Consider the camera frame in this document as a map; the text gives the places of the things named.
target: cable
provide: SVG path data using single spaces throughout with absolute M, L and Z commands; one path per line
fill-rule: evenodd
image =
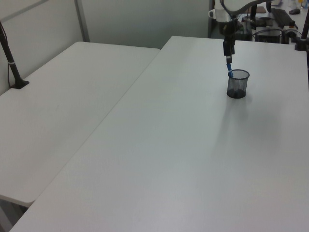
M 252 36 L 260 34 L 260 33 L 263 33 L 263 32 L 273 31 L 273 30 L 281 31 L 281 33 L 283 32 L 283 30 L 281 30 L 281 29 L 265 29 L 265 30 L 260 30 L 260 31 L 258 31 L 256 33 L 252 34 Z
M 229 12 L 229 10 L 226 8 L 226 6 L 224 5 L 224 0 L 220 0 L 221 5 L 223 6 L 223 9 L 228 13 L 228 15 L 231 17 L 231 19 L 233 19 L 231 13 Z
M 243 30 L 242 30 L 242 37 L 241 37 L 242 39 L 244 39 L 245 31 L 248 32 L 247 24 L 248 24 L 248 21 L 243 22 L 243 25 L 242 25 L 242 26 L 243 26 L 243 27 L 242 27 Z
M 242 15 L 242 14 L 239 14 L 239 15 L 238 15 L 237 21 L 239 20 L 239 18 L 241 17 L 241 15 Z
M 0 23 L 0 28 L 5 36 L 5 40 L 6 42 L 8 42 L 8 37 L 6 36 L 6 33 L 5 33 L 5 30 L 3 28 L 3 25 Z M 9 87 L 11 88 L 11 84 L 10 84 L 10 64 L 8 63 L 8 84 L 9 84 Z
M 245 24 L 245 30 L 246 30 L 246 32 L 249 32 L 248 31 L 248 29 L 247 29 L 247 25 L 248 25 L 248 21 L 246 21 L 246 22 L 244 22 L 244 24 Z
M 287 29 L 287 30 L 285 30 L 286 32 L 289 32 L 289 31 L 296 31 L 296 32 L 298 32 L 300 35 L 302 35 L 302 33 L 300 33 L 299 31 L 297 31 L 297 30 L 294 30 L 294 29 Z
M 6 42 L 8 42 L 8 37 L 6 36 L 5 30 L 4 30 L 4 28 L 3 28 L 1 23 L 0 23 L 0 26 L 1 26 L 1 30 L 3 31 L 3 34 L 5 36 L 5 40 L 6 40 Z
M 10 65 L 8 64 L 8 84 L 9 87 L 11 88 L 11 84 L 10 84 Z

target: desk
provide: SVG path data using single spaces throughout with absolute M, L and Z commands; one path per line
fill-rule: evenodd
M 308 230 L 306 53 L 236 47 L 240 100 L 221 40 L 172 37 L 12 232 Z
M 157 55 L 75 43 L 0 96 L 0 198 L 30 206 Z

